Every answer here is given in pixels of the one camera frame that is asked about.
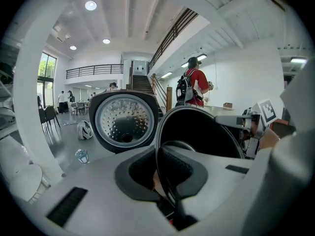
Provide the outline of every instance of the black chair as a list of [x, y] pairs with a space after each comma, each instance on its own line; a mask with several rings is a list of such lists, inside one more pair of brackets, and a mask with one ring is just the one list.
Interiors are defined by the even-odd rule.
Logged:
[[48, 133], [47, 131], [47, 123], [46, 123], [46, 114], [45, 114], [45, 111], [41, 108], [41, 109], [38, 109], [38, 113], [39, 113], [39, 119], [40, 119], [40, 123], [41, 123], [41, 127], [43, 129], [43, 132], [44, 132], [44, 128], [43, 128], [43, 124], [44, 124], [44, 127], [46, 129], [46, 132]]
[[55, 118], [56, 118], [56, 120], [57, 120], [58, 126], [60, 127], [59, 121], [58, 121], [58, 119], [57, 119], [57, 116], [56, 116], [56, 113], [55, 113], [55, 109], [54, 109], [53, 106], [47, 107], [47, 108], [45, 109], [45, 114], [46, 114], [46, 121], [49, 122], [50, 128], [51, 128], [50, 120], [54, 120], [55, 128], [57, 129], [57, 127], [56, 127], [56, 122], [55, 122]]

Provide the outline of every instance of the wooden post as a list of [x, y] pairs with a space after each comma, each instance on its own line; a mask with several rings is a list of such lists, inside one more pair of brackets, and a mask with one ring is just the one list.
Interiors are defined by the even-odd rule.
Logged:
[[166, 88], [166, 111], [172, 109], [172, 87]]
[[152, 90], [154, 92], [154, 94], [156, 94], [156, 74], [154, 73], [153, 76], [152, 76]]

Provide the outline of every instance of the white helmet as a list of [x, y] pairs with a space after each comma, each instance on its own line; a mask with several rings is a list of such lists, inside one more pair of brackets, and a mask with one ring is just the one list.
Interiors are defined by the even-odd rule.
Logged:
[[93, 136], [91, 126], [85, 120], [77, 125], [77, 132], [79, 140], [87, 140]]

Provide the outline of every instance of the stainless steel inner lid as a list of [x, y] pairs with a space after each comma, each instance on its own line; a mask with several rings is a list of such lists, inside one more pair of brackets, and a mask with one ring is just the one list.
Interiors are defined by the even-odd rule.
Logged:
[[131, 148], [143, 143], [152, 134], [154, 114], [139, 97], [118, 94], [100, 104], [95, 125], [104, 141], [120, 148]]

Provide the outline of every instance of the man in red shirt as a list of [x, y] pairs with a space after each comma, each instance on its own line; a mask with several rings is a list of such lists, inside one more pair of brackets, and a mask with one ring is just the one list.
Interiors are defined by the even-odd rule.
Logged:
[[190, 76], [191, 86], [197, 92], [197, 96], [187, 102], [187, 105], [196, 105], [203, 107], [203, 94], [209, 91], [209, 84], [206, 75], [199, 70], [200, 61], [196, 57], [191, 57], [188, 60], [188, 70], [186, 75]]

